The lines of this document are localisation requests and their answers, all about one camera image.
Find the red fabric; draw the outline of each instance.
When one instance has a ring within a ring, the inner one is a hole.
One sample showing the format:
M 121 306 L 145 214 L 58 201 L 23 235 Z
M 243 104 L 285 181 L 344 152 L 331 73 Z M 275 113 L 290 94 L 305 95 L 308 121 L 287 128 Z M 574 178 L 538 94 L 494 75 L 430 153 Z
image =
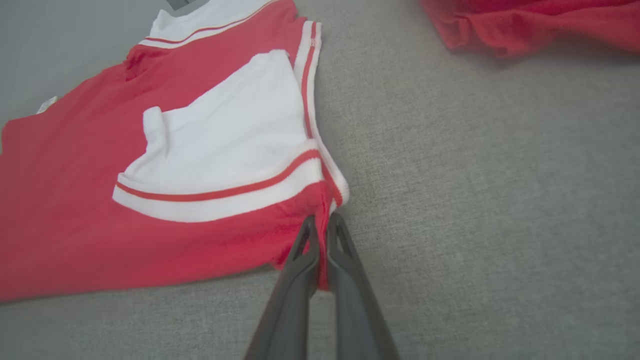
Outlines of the red fabric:
M 0 301 L 282 264 L 311 214 L 324 239 L 332 202 L 325 181 L 268 208 L 195 224 L 150 218 L 111 199 L 118 173 L 145 152 L 144 110 L 188 105 L 257 53 L 285 49 L 293 63 L 304 21 L 292 1 L 277 1 L 241 26 L 176 49 L 136 45 L 125 62 L 44 113 L 9 122 L 0 156 Z
M 420 0 L 449 49 L 532 53 L 562 33 L 640 52 L 640 1 Z

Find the red and white shirt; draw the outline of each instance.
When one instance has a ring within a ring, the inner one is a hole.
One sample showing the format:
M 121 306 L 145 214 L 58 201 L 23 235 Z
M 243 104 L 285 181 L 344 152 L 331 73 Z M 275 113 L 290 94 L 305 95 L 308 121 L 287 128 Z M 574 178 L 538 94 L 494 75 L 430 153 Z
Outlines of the red and white shirt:
M 323 238 L 349 194 L 316 126 L 320 34 L 291 0 L 160 11 L 122 64 L 9 122 L 0 300 L 281 264 L 312 214 Z

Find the gray upholstery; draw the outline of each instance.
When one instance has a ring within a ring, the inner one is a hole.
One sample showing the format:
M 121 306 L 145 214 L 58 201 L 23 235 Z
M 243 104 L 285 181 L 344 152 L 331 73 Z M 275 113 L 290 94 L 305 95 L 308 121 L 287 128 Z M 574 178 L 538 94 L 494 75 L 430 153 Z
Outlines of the gray upholstery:
M 50 3 L 0 15 L 2 120 L 116 63 L 170 10 Z M 320 132 L 351 185 L 340 212 L 402 357 L 640 354 L 638 57 L 581 40 L 517 61 L 451 54 L 413 0 L 296 3 L 324 24 Z M 277 275 L 5 304 L 0 349 L 239 359 Z M 334 358 L 334 313 L 316 294 L 310 359 Z

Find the clothing label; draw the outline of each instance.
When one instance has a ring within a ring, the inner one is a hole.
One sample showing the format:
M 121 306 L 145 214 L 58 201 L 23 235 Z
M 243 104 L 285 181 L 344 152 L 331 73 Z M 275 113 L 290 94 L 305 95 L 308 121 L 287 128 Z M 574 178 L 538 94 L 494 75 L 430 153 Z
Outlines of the clothing label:
M 58 97 L 54 96 L 51 99 L 43 102 L 42 105 L 40 105 L 40 109 L 38 109 L 38 112 L 36 114 L 43 113 L 46 109 L 48 109 L 56 101 L 58 101 Z

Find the white fabric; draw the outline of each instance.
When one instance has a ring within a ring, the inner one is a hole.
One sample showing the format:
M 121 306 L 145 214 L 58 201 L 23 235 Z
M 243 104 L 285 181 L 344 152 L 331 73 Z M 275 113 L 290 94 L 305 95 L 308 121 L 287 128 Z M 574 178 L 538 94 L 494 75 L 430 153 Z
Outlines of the white fabric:
M 302 36 L 300 37 L 300 45 L 298 46 L 296 62 L 293 64 L 293 74 L 298 80 L 298 86 L 300 87 L 300 90 L 302 90 L 302 77 L 304 75 L 305 65 L 307 64 L 309 49 L 311 47 L 311 27 L 313 26 L 313 24 L 313 21 L 305 21 L 305 23 L 302 25 Z
M 145 193 L 198 194 L 258 183 L 283 172 L 303 152 L 319 147 L 315 140 L 307 140 L 300 88 L 284 50 L 255 55 L 185 108 L 164 113 L 158 107 L 148 109 L 143 123 L 147 150 L 118 176 L 118 182 Z M 263 193 L 266 202 L 252 199 L 252 205 L 233 205 L 228 211 L 187 211 L 200 214 L 196 217 L 158 210 L 162 208 L 158 204 L 154 209 L 150 202 L 157 200 L 138 198 L 119 188 L 114 199 L 167 220 L 214 220 L 287 200 L 322 179 L 319 161 L 309 160 L 304 168 L 310 172 L 292 174 L 277 185 L 279 190 Z
M 315 100 L 316 97 L 314 96 L 314 89 L 316 86 L 315 86 L 314 80 L 316 78 L 316 69 L 318 65 L 318 58 L 320 56 L 320 48 L 322 47 L 322 40 L 321 40 L 322 24 L 320 22 L 316 23 L 315 37 L 311 39 L 311 34 L 312 34 L 310 29 L 311 27 L 307 26 L 307 25 L 310 25 L 309 23 L 310 22 L 307 21 L 307 23 L 305 23 L 305 25 L 303 26 L 303 29 L 302 29 L 303 35 L 302 35 L 300 48 L 305 48 L 305 49 L 309 49 L 310 47 L 313 48 L 313 53 L 311 54 L 311 64 L 309 67 L 309 74 L 307 76 L 308 81 L 307 81 L 307 92 L 306 92 L 310 129 L 311 129 L 311 133 L 313 134 L 313 137 L 315 139 L 318 139 L 320 153 L 322 154 L 322 157 L 324 159 L 324 164 L 329 170 L 329 173 L 331 174 L 331 177 L 333 178 L 333 181 L 335 182 L 335 185 L 338 188 L 340 195 L 342 196 L 342 203 L 346 204 L 347 201 L 349 200 L 349 185 L 347 184 L 347 180 L 345 179 L 344 175 L 342 175 L 342 172 L 338 168 L 338 165 L 336 165 L 335 161 L 331 157 L 331 154 L 329 154 L 329 150 L 327 150 L 327 148 L 324 146 L 324 143 L 320 140 L 321 139 L 320 131 L 318 130 L 318 126 L 316 122 L 316 100 Z M 294 73 L 296 75 L 296 78 L 299 79 L 298 73 L 297 73 L 298 70 L 296 68 L 297 67 L 294 66 Z
M 151 39 L 144 39 L 140 44 L 172 49 L 238 26 L 275 1 L 277 0 L 210 0 L 198 10 L 181 17 L 173 17 L 160 10 L 149 33 Z M 157 42 L 153 38 L 179 44 Z

